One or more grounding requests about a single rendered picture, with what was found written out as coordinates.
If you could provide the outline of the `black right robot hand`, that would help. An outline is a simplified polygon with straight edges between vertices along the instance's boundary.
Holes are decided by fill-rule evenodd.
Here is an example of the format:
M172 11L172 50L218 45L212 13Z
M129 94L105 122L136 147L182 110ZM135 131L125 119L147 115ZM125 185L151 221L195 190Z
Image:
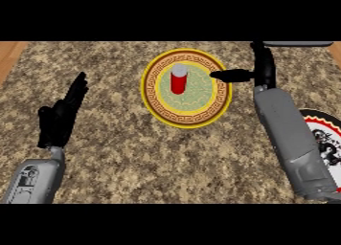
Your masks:
M275 64L269 49L260 41L253 41L250 47L255 53L255 69L231 69L215 71L209 74L210 78L216 78L225 83L247 82L255 80L255 86L265 86L268 89L275 87Z

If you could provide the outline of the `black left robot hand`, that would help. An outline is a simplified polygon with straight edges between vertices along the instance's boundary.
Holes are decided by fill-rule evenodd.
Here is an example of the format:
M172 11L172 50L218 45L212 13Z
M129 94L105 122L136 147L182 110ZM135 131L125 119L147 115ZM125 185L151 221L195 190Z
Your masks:
M86 90L85 73L79 73L64 98L55 101L52 107L42 106L39 108L39 148L66 146Z

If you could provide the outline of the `red can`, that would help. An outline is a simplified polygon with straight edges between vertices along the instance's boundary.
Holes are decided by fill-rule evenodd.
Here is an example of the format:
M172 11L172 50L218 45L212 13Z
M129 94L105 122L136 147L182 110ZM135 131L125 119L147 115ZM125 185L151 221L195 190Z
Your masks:
M170 92L181 95L187 86L187 66L175 63L170 68Z

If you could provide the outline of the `yellow patterned plate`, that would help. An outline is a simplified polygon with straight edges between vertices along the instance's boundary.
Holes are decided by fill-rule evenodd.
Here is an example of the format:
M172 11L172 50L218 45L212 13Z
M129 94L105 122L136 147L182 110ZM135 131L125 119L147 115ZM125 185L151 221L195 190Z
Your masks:
M181 95L170 92L170 68L187 66L187 86ZM182 48L163 52L141 75L139 91L153 116L167 125L190 129L212 123L231 102L231 85L210 78L222 71L221 61L200 50Z

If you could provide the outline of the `white dragon plate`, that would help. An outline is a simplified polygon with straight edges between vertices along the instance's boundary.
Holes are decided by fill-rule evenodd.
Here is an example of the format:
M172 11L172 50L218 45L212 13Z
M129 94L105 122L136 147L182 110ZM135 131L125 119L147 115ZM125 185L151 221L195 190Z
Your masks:
M341 192L341 120L315 109L300 109L299 112L318 143L321 159L336 183L336 191Z

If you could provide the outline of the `grey flat appliance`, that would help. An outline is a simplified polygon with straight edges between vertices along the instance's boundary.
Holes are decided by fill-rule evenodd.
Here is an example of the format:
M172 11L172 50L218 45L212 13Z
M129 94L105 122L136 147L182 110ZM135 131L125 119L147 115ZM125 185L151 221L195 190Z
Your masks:
M328 47L333 41L263 41L268 47Z

